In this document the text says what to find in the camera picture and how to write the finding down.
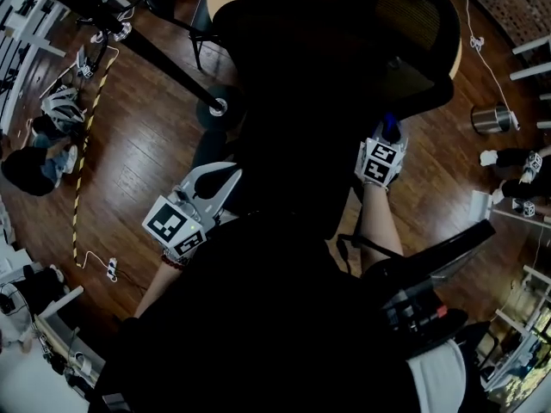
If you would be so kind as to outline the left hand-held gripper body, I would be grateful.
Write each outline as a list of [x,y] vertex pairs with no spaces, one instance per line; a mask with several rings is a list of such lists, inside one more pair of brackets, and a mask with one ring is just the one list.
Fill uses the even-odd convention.
[[222,192],[202,199],[194,192],[176,190],[168,198],[157,198],[142,226],[172,256],[185,256],[207,240],[223,203]]

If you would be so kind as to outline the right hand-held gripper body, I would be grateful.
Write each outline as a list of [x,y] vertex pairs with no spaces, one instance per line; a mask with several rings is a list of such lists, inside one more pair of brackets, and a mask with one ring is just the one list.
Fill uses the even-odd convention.
[[367,138],[361,142],[355,175],[362,184],[387,187],[400,173],[406,149],[399,149],[384,139]]

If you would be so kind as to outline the blue cloth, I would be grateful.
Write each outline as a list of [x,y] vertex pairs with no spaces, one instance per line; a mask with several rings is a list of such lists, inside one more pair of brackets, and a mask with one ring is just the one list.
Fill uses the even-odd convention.
[[390,112],[384,114],[381,136],[391,143],[400,139],[399,123]]

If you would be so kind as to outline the black mesh office chair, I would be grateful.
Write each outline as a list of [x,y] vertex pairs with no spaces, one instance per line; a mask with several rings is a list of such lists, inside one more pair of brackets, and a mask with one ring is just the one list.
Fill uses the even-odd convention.
[[238,0],[229,26],[245,87],[265,103],[403,120],[454,94],[450,0]]

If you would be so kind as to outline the person's left forearm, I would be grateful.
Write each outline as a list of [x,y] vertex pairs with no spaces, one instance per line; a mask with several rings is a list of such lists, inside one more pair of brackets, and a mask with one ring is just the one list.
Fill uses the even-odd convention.
[[173,268],[171,265],[162,262],[133,316],[136,318],[140,317],[145,310],[166,291],[170,284],[181,275],[181,273],[181,269]]

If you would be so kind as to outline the person's right forearm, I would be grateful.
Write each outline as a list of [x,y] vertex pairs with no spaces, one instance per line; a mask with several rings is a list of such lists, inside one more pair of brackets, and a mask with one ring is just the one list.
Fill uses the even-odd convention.
[[360,234],[386,250],[404,255],[387,191],[376,184],[363,186]]

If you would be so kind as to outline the metal trash can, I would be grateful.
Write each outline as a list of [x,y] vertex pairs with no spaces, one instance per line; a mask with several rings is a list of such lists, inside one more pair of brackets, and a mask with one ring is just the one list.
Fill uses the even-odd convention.
[[511,115],[501,102],[490,107],[473,107],[470,119],[473,129],[480,135],[507,133],[511,129]]

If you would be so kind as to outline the white stand with pole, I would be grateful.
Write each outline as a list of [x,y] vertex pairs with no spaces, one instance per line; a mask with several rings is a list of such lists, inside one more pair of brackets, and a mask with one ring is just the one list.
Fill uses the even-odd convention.
[[501,209],[493,201],[493,197],[491,194],[474,190],[471,196],[468,219],[473,222],[479,222],[483,219],[489,219],[493,214],[551,229],[551,217],[540,217],[539,215],[535,214],[535,216],[532,218],[525,218],[522,214],[516,213],[512,209],[512,204],[511,210]]

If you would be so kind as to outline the black tripod stand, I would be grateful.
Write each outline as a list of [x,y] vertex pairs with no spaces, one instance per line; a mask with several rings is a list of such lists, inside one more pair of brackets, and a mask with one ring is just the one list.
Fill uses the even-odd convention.
[[96,28],[126,46],[197,97],[196,116],[207,130],[227,132],[237,127],[244,118],[245,101],[237,88],[218,85],[204,89],[143,34],[118,20],[114,11],[102,0],[57,1],[90,21]]

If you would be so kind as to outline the yellow black striped tape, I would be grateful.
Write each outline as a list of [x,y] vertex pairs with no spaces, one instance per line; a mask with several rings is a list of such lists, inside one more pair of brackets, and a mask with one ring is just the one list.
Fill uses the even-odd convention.
[[106,68],[105,68],[105,70],[102,74],[102,77],[100,79],[100,82],[98,84],[97,91],[96,91],[95,97],[94,97],[93,102],[92,102],[90,115],[89,115],[88,119],[85,122],[84,140],[83,140],[83,143],[82,143],[82,150],[79,153],[79,159],[78,159],[78,163],[77,163],[77,185],[76,185],[76,189],[75,189],[75,200],[74,200],[72,224],[71,224],[71,229],[72,229],[72,257],[73,257],[74,264],[77,268],[85,268],[85,263],[86,263],[86,261],[81,263],[78,259],[77,222],[78,222],[78,207],[79,207],[79,202],[80,202],[81,189],[82,189],[82,185],[83,185],[84,165],[85,165],[85,159],[86,159],[86,156],[87,156],[87,150],[88,150],[88,147],[89,147],[90,130],[92,128],[92,125],[93,125],[93,122],[94,122],[94,119],[95,119],[96,111],[97,111],[97,108],[98,108],[98,105],[99,105],[99,102],[100,102],[100,99],[101,99],[103,88],[104,88],[104,86],[107,82],[109,72],[110,72],[113,64],[115,63],[115,61],[117,60],[117,58],[120,54],[120,50],[116,47],[108,46],[108,49],[111,49],[111,50],[115,51],[115,55],[114,55],[113,58],[110,58],[108,60]]

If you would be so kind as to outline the person's black shirt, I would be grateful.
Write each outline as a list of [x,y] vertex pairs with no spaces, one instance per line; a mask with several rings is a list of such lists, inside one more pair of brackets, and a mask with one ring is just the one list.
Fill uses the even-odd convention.
[[297,218],[239,218],[124,322],[89,413],[420,413],[368,291]]

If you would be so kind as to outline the black chest-mounted device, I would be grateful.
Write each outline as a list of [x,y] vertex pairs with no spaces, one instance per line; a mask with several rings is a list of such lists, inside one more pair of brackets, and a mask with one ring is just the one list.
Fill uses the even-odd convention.
[[396,254],[370,267],[364,275],[383,331],[406,359],[452,338],[467,321],[463,310],[448,308],[436,295],[494,236],[483,219],[465,231],[412,256]]

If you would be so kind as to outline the spare hand-held gripper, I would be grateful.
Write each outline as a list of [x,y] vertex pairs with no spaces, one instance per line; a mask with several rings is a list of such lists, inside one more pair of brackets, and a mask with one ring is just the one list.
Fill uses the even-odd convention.
[[88,58],[85,52],[84,46],[80,46],[80,48],[77,51],[77,57],[76,57],[76,66],[77,66],[77,74],[85,79],[90,79],[94,75],[94,71],[92,70],[93,64],[91,60]]

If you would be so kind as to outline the black folding chair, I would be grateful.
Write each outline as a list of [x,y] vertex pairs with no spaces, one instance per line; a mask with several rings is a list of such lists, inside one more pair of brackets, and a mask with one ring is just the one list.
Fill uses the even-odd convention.
[[204,42],[211,42],[221,46],[220,37],[213,29],[213,23],[208,12],[207,0],[199,0],[191,21],[192,30],[189,32],[189,39],[192,42],[195,62],[199,71],[201,66],[200,52]]

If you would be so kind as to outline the white square table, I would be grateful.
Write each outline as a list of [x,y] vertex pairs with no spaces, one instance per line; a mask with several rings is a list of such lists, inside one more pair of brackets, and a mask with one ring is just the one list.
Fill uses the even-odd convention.
[[[532,40],[528,43],[525,43],[521,46],[517,46],[512,49],[512,53],[517,55],[523,55],[526,52],[534,51],[538,48],[545,47],[549,50],[551,55],[551,34],[543,36],[539,39]],[[509,75],[511,81],[517,81],[529,77],[536,77],[540,75],[547,75],[550,78],[550,83],[548,84],[548,91],[539,95],[539,100],[546,102],[551,107],[551,59],[548,62],[533,65],[526,69],[520,71],[512,72]],[[541,131],[551,131],[551,119],[548,120],[539,120],[536,122],[536,127]]]

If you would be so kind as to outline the white metal rack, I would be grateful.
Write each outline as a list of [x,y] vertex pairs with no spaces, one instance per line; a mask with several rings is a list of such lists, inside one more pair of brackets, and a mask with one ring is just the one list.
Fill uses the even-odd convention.
[[551,277],[525,265],[477,347],[481,384],[504,413],[551,375]]

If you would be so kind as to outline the person's white garment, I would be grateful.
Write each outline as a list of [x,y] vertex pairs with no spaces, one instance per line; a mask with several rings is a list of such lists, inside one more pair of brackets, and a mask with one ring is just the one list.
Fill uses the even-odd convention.
[[407,361],[420,413],[458,413],[465,396],[467,372],[454,340]]

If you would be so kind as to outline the white work table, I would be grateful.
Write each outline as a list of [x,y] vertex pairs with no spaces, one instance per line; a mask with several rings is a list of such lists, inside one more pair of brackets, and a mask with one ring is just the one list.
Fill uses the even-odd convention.
[[0,0],[0,129],[5,132],[36,54],[65,56],[47,38],[64,9],[56,0]]

